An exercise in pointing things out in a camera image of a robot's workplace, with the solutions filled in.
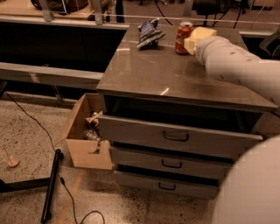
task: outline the speckled concrete floor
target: speckled concrete floor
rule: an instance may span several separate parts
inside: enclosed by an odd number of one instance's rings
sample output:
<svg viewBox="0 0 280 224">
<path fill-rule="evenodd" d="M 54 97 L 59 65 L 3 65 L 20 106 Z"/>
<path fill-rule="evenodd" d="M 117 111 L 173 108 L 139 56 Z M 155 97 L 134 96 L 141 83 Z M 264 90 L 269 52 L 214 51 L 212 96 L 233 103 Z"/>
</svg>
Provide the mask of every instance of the speckled concrete floor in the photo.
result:
<svg viewBox="0 0 280 224">
<path fill-rule="evenodd" d="M 55 98 L 28 94 L 10 95 L 50 133 L 52 140 L 64 128 L 73 101 L 56 107 Z M 53 164 L 53 149 L 47 134 L 5 94 L 0 100 L 0 176 L 6 183 L 47 178 Z M 7 163 L 3 146 L 20 160 L 16 168 Z M 110 224 L 193 223 L 208 224 L 213 201 L 143 189 L 120 187 L 112 171 L 74 168 L 69 151 L 62 142 L 64 159 L 60 172 L 73 194 L 77 221 L 98 210 Z M 46 188 L 0 194 L 0 223 L 40 223 Z M 57 181 L 52 200 L 52 218 L 48 223 L 75 223 L 72 201 Z M 93 213 L 84 223 L 102 223 Z"/>
</svg>

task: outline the drawer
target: drawer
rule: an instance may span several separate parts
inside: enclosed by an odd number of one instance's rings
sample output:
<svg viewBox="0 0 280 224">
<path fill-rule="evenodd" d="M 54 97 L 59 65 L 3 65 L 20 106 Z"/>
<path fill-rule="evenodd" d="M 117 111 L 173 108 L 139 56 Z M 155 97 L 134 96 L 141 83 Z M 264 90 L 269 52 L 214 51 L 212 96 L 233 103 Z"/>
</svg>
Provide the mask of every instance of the drawer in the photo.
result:
<svg viewBox="0 0 280 224">
<path fill-rule="evenodd" d="M 111 146 L 110 151 L 112 162 L 116 165 L 129 165 L 162 172 L 218 179 L 219 181 L 225 178 L 232 166 L 197 157 L 182 157 L 147 150 Z"/>
<path fill-rule="evenodd" d="M 236 160 L 261 136 L 181 125 L 144 122 L 110 115 L 99 117 L 104 139 L 172 151 L 185 151 Z"/>
<path fill-rule="evenodd" d="M 154 178 L 123 171 L 115 171 L 115 180 L 122 186 L 133 186 L 164 193 L 177 193 L 208 200 L 214 199 L 218 193 L 217 186 L 187 183 L 172 179 Z"/>
</svg>

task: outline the red can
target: red can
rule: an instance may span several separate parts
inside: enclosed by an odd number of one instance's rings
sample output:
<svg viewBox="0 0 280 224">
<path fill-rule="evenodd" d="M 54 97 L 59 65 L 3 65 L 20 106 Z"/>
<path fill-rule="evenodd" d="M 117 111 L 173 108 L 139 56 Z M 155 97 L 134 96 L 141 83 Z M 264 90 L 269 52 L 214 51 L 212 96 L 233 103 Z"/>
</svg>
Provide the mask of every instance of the red can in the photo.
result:
<svg viewBox="0 0 280 224">
<path fill-rule="evenodd" d="M 187 50 L 184 48 L 184 39 L 191 36 L 193 31 L 193 24 L 188 22 L 180 23 L 178 26 L 178 32 L 175 43 L 175 51 L 178 54 L 187 54 Z"/>
</svg>

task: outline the gray table top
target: gray table top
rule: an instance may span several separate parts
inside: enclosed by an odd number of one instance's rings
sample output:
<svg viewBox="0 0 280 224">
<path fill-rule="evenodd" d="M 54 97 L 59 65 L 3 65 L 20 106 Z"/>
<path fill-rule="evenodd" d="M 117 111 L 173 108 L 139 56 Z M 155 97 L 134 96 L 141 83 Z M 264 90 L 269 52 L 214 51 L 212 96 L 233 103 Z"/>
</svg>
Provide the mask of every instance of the gray table top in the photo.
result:
<svg viewBox="0 0 280 224">
<path fill-rule="evenodd" d="M 97 86 L 98 92 L 255 112 L 277 109 L 244 86 L 212 79 L 195 56 L 176 54 L 177 26 L 162 25 L 158 29 L 167 31 L 158 49 L 139 50 L 137 25 L 129 27 Z M 234 29 L 219 29 L 218 35 L 246 48 Z"/>
</svg>

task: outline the drawer handle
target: drawer handle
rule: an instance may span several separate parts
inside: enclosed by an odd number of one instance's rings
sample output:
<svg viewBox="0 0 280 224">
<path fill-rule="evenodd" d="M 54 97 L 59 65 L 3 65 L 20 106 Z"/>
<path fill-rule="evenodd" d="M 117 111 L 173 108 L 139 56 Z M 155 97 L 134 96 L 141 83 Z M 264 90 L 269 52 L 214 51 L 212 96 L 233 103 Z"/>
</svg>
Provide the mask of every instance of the drawer handle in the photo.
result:
<svg viewBox="0 0 280 224">
<path fill-rule="evenodd" d="M 162 160 L 161 160 L 161 164 L 162 164 L 162 166 L 166 166 L 166 167 L 170 167 L 170 168 L 176 168 L 176 169 L 182 168 L 182 162 L 180 162 L 178 165 L 167 164 L 167 163 L 165 162 L 165 160 L 162 159 Z"/>
<path fill-rule="evenodd" d="M 160 182 L 158 182 L 158 188 L 167 190 L 167 191 L 175 191 L 176 185 L 173 185 L 172 187 L 168 187 L 168 186 L 163 186 Z"/>
<path fill-rule="evenodd" d="M 163 137 L 167 140 L 179 141 L 179 142 L 186 142 L 187 140 L 189 140 L 189 134 L 186 134 L 185 138 L 176 138 L 176 137 L 167 136 L 165 130 L 163 131 Z"/>
</svg>

